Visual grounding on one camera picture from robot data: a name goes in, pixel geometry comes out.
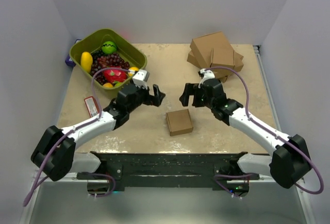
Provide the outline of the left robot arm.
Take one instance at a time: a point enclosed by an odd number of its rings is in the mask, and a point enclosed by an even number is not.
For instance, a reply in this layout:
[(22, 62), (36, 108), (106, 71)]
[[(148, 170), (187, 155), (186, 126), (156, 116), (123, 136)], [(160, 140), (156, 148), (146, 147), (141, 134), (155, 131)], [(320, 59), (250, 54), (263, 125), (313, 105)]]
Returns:
[(52, 181), (58, 181), (68, 173), (89, 173), (96, 179), (103, 178), (107, 166), (96, 155), (76, 153), (76, 149), (124, 125), (130, 113), (140, 105), (160, 106), (165, 93), (160, 92), (156, 84), (153, 90), (151, 95), (149, 89), (127, 84), (100, 115), (70, 127), (48, 127), (33, 151), (31, 161)]

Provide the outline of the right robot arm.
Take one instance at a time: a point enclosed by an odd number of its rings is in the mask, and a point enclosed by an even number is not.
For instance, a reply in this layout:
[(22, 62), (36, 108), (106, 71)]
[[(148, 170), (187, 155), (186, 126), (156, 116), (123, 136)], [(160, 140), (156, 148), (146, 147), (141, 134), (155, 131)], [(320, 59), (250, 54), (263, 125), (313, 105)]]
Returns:
[(242, 153), (231, 166), (222, 170), (224, 173), (235, 179), (242, 179), (246, 174), (271, 176), (283, 188), (291, 188), (311, 170), (309, 152), (301, 136), (285, 135), (253, 115), (247, 115), (241, 103), (227, 98), (219, 80), (187, 83), (179, 98), (183, 106), (188, 105), (190, 96), (193, 96), (194, 107), (209, 108), (216, 119), (243, 132), (268, 153)]

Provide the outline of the blue box behind basket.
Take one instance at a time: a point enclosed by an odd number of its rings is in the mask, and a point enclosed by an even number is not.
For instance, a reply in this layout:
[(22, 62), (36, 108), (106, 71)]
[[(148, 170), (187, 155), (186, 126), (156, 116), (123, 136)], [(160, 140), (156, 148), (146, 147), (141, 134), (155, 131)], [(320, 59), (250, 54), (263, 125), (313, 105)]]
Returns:
[(67, 57), (65, 58), (65, 64), (71, 68), (75, 67), (75, 62), (72, 60), (70, 54), (67, 55)]

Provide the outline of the orange fruit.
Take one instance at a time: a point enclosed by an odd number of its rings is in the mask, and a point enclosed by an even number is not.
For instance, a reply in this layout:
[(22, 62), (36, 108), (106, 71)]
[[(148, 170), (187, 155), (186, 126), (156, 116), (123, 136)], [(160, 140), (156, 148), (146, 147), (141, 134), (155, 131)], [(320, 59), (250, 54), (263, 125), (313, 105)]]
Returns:
[(130, 67), (128, 70), (129, 70), (130, 74), (134, 74), (135, 72), (139, 71), (139, 69), (137, 67)]

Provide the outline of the red dragon fruit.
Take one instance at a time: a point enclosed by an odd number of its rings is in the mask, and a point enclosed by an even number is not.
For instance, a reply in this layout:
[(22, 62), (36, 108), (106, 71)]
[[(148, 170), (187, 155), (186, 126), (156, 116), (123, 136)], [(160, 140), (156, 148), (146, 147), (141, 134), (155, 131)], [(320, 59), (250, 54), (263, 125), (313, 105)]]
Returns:
[(121, 83), (127, 79), (127, 73), (120, 67), (103, 71), (103, 76), (111, 84)]

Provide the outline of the small yellow fruit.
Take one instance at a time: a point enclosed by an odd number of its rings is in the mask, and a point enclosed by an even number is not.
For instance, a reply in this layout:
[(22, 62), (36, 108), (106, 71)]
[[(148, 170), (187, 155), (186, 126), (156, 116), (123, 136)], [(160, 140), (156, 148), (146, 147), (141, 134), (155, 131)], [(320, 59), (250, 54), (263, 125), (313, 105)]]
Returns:
[(105, 83), (105, 84), (103, 85), (103, 87), (110, 89), (110, 88), (113, 88), (113, 85), (112, 85), (111, 83), (108, 82), (108, 83)]

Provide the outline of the red snack packet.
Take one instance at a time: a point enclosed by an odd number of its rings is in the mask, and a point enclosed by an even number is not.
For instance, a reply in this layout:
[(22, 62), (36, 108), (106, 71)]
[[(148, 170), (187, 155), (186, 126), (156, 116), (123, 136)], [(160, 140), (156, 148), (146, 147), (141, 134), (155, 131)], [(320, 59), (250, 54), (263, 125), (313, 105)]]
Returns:
[(98, 107), (96, 99), (93, 96), (86, 97), (84, 99), (84, 103), (90, 117), (94, 117), (99, 114), (100, 109)]

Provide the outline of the dark purple grape bunch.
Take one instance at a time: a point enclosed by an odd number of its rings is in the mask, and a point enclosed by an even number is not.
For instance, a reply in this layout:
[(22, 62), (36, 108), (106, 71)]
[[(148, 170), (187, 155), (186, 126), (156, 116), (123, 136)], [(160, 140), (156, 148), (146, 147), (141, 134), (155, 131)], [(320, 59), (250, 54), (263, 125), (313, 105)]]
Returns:
[[(93, 58), (93, 64), (90, 72), (91, 76), (103, 68), (120, 67), (124, 70), (128, 70), (130, 68), (129, 62), (124, 61), (124, 59), (118, 53), (106, 55), (102, 52), (102, 50), (98, 50), (93, 52), (91, 55)], [(101, 85), (108, 83), (108, 81), (103, 76), (103, 72), (99, 73), (95, 79)]]

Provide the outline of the green apple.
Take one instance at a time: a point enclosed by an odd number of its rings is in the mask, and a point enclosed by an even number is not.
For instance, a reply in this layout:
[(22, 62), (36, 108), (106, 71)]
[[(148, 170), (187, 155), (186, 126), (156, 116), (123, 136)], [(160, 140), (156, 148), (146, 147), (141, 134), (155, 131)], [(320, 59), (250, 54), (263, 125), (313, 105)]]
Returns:
[(112, 54), (117, 51), (117, 45), (112, 41), (106, 41), (103, 43), (101, 50), (104, 54)]

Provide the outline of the yellow mango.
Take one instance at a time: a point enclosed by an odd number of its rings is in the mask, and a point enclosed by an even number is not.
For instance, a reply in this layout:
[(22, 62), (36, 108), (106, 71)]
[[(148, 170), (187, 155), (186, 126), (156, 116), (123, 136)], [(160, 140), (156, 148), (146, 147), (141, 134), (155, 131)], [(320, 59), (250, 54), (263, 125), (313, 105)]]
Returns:
[(80, 66), (82, 69), (89, 74), (91, 72), (92, 64), (92, 55), (87, 51), (83, 52), (80, 58)]

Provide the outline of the green plastic basket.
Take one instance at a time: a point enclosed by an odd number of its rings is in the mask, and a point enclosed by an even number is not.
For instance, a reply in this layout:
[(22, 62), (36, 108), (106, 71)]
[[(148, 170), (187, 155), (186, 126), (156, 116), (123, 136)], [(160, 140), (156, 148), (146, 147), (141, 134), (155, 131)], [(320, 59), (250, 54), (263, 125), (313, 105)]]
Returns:
[(75, 43), (70, 57), (94, 88), (108, 98), (114, 98), (130, 82), (127, 70), (147, 65), (146, 56), (111, 29), (98, 30)]

